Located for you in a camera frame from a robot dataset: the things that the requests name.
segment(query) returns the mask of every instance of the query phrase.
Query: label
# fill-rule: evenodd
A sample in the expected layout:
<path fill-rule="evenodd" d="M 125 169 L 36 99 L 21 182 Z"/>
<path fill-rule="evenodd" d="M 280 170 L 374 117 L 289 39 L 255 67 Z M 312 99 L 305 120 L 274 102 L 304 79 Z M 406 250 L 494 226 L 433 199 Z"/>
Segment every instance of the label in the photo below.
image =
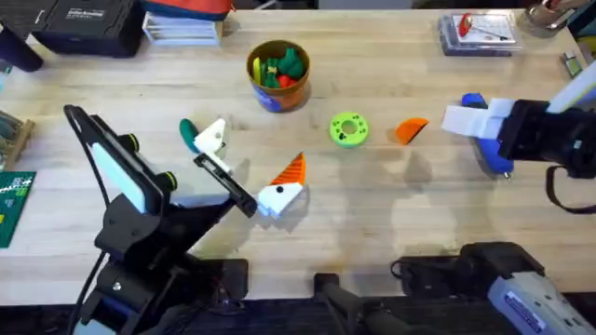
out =
<path fill-rule="evenodd" d="M 103 20 L 105 10 L 70 8 L 66 13 L 67 20 Z"/>
<path fill-rule="evenodd" d="M 518 298 L 515 293 L 509 291 L 505 295 L 505 303 L 513 309 L 536 333 L 540 333 L 547 324 L 536 313 L 530 311 L 528 307 Z"/>

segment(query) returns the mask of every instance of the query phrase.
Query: white paper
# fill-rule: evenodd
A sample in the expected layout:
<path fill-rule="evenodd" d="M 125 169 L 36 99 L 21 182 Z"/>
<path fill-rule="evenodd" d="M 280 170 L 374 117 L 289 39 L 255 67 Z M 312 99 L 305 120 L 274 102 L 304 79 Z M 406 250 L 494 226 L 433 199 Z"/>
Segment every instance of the white paper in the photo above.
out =
<path fill-rule="evenodd" d="M 452 15 L 456 30 L 463 17 L 463 14 Z M 472 18 L 472 28 L 469 32 L 464 37 L 460 36 L 459 33 L 457 34 L 457 39 L 460 43 L 514 44 L 516 42 L 513 39 L 513 32 L 509 27 L 507 14 L 472 14 L 470 17 Z M 506 37 L 507 40 L 501 41 L 499 37 L 475 30 L 474 27 Z"/>

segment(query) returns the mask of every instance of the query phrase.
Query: cup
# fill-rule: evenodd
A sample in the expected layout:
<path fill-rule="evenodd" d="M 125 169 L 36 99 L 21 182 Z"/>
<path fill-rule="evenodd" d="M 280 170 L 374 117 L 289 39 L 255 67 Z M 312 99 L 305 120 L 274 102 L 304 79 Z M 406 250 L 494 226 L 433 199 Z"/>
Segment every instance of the cup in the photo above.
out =
<path fill-rule="evenodd" d="M 294 85 L 285 88 L 270 88 L 259 85 L 252 79 L 252 62 L 259 57 L 261 61 L 269 58 L 280 59 L 284 57 L 287 47 L 293 47 L 296 54 L 305 65 L 305 73 Z M 297 44 L 284 40 L 265 42 L 256 47 L 248 56 L 246 69 L 254 89 L 255 98 L 269 112 L 285 112 L 298 106 L 305 99 L 305 85 L 310 72 L 310 59 L 306 51 Z"/>

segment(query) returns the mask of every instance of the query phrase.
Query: orange cone piece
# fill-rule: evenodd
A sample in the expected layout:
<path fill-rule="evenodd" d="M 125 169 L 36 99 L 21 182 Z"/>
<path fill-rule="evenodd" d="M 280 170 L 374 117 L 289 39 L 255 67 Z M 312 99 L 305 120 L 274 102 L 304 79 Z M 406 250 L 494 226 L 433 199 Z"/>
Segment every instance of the orange cone piece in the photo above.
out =
<path fill-rule="evenodd" d="M 299 153 L 291 163 L 269 185 L 280 185 L 290 182 L 299 182 L 305 185 L 306 162 L 303 153 Z"/>

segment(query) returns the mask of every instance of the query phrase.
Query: cup of toy pieces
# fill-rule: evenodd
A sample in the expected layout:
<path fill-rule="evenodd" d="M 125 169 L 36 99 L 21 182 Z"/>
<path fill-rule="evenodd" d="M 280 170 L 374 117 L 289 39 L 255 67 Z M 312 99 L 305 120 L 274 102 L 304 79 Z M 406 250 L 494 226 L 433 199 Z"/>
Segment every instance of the cup of toy pieces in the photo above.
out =
<path fill-rule="evenodd" d="M 297 44 L 284 40 L 265 42 L 246 61 L 255 98 L 270 112 L 284 112 L 305 98 L 310 59 Z"/>

